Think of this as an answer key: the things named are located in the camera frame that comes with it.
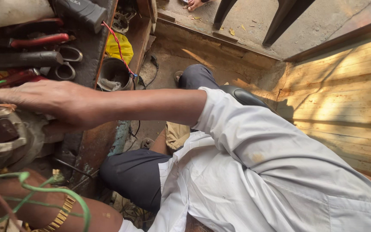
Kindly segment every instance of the hand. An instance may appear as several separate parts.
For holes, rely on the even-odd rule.
[[[105,123],[96,108],[100,96],[99,91],[69,81],[27,82],[0,89],[0,102],[57,118],[45,128],[47,134],[87,130]]]

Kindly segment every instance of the black chair leg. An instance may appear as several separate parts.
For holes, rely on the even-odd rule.
[[[265,35],[263,45],[271,46],[315,0],[279,0],[279,8]]]
[[[234,6],[237,0],[221,0],[219,8],[217,9],[216,17],[214,18],[214,28],[219,30],[225,17],[230,9]]]

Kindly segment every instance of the white shirt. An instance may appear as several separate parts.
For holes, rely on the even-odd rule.
[[[199,89],[199,131],[159,164],[149,232],[184,232],[187,212],[215,232],[371,232],[371,181],[269,109]]]

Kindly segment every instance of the gold watch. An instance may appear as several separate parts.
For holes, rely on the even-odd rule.
[[[65,199],[65,202],[62,208],[66,209],[68,212],[71,212],[71,209],[73,208],[75,201],[76,200],[74,198],[67,195],[67,198]],[[54,219],[52,223],[48,224],[46,227],[42,229],[34,229],[31,232],[53,232],[64,223],[67,217],[68,217],[68,213],[60,210],[57,217]]]

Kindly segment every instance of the corrugated metal wall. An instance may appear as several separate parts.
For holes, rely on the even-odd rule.
[[[371,176],[371,41],[289,68],[277,112]]]

